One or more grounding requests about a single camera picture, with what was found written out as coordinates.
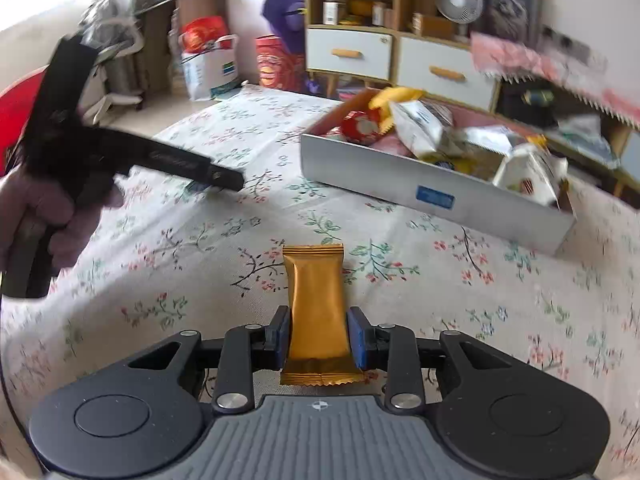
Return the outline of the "pink gloved left hand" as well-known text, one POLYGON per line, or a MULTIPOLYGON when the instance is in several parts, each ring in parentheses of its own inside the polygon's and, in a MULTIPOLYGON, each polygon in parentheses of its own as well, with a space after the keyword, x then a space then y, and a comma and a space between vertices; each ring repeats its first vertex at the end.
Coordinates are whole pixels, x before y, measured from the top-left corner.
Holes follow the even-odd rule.
POLYGON ((113 184, 102 203, 76 210, 58 182, 30 176, 21 166, 1 178, 1 270, 6 270, 9 251, 26 212, 50 226, 60 226, 50 241, 49 252, 56 270, 72 268, 98 227, 103 209, 124 204, 122 190, 113 184))

